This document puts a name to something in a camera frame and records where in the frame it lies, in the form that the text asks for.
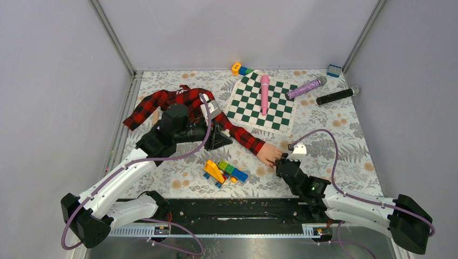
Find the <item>yellow toy block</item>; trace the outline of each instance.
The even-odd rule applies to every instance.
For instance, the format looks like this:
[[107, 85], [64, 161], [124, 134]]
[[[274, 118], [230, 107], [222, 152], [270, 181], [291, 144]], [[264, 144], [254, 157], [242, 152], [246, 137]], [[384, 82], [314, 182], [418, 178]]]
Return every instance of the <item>yellow toy block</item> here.
[[237, 76], [239, 74], [239, 70], [240, 68], [242, 67], [242, 64], [241, 63], [235, 63], [233, 66], [232, 66], [232, 74], [234, 76]]
[[204, 166], [204, 170], [211, 175], [213, 178], [215, 178], [218, 182], [223, 183], [224, 182], [224, 177], [221, 174], [220, 170], [218, 169], [218, 166], [212, 161], [209, 160]]

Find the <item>purple glitter microphone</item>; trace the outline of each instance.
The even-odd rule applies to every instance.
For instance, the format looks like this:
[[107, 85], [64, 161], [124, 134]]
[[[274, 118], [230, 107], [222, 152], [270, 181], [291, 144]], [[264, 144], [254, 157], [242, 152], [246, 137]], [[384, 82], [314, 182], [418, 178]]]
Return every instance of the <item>purple glitter microphone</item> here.
[[301, 87], [298, 87], [294, 90], [291, 90], [287, 92], [286, 99], [291, 100], [297, 96], [300, 96], [301, 94], [304, 94], [306, 92], [309, 92], [315, 88], [317, 88], [320, 85], [324, 85], [327, 82], [326, 77], [319, 77], [313, 81], [308, 82], [307, 84], [302, 85]]

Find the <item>table surface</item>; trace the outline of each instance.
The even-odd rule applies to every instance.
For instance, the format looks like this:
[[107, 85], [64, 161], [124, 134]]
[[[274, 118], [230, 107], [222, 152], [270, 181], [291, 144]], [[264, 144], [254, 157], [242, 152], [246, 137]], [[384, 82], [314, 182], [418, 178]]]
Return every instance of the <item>table surface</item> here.
[[[302, 85], [318, 76], [325, 76], [326, 70], [260, 70], [271, 78]], [[205, 88], [213, 92], [222, 110], [227, 105], [232, 87], [241, 76], [232, 75], [230, 70], [210, 71], [151, 71], [144, 72], [136, 105], [156, 91], [175, 91], [180, 84], [190, 88]], [[338, 143], [339, 161], [336, 168], [336, 182], [339, 186], [369, 195], [382, 195], [382, 190], [369, 154], [364, 134], [356, 116], [351, 98], [342, 99], [318, 106], [316, 98], [348, 88], [343, 75], [339, 78], [327, 77], [328, 82], [302, 96], [296, 97], [293, 131], [290, 136], [282, 136], [259, 129], [245, 127], [255, 137], [286, 150], [304, 134], [318, 129], [330, 130]], [[124, 148], [125, 158], [135, 143], [152, 127], [152, 116], [133, 132], [129, 132]], [[307, 155], [302, 160], [301, 169], [308, 175], [329, 179], [335, 157], [331, 138], [326, 133], [316, 133], [303, 140]], [[179, 144], [176, 155], [194, 150], [198, 143]], [[203, 177], [207, 160], [228, 163], [239, 167], [248, 174], [245, 183], [226, 182], [218, 189], [213, 181]], [[123, 198], [137, 197], [145, 190], [156, 190], [165, 198], [213, 198], [213, 197], [291, 197], [292, 194], [281, 178], [275, 176], [274, 169], [261, 163], [250, 151], [234, 140], [232, 145], [205, 151], [179, 161], [164, 162], [134, 183]]]

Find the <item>chessboard mat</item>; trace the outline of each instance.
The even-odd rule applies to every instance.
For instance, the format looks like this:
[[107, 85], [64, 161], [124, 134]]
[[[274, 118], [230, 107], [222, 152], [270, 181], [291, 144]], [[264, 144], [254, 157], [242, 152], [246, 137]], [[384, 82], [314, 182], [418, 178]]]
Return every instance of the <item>chessboard mat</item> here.
[[261, 112], [261, 77], [254, 71], [234, 84], [225, 113], [238, 125], [289, 136], [293, 129], [296, 105], [285, 93], [298, 86], [271, 79], [269, 82], [267, 115]]

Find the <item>pink microphone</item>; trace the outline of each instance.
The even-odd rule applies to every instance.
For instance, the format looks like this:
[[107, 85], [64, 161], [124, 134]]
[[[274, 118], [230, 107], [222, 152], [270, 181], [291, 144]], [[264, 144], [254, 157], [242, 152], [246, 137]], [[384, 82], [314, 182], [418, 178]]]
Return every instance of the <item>pink microphone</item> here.
[[267, 115], [268, 98], [269, 98], [269, 76], [263, 75], [261, 77], [261, 110], [263, 115]]

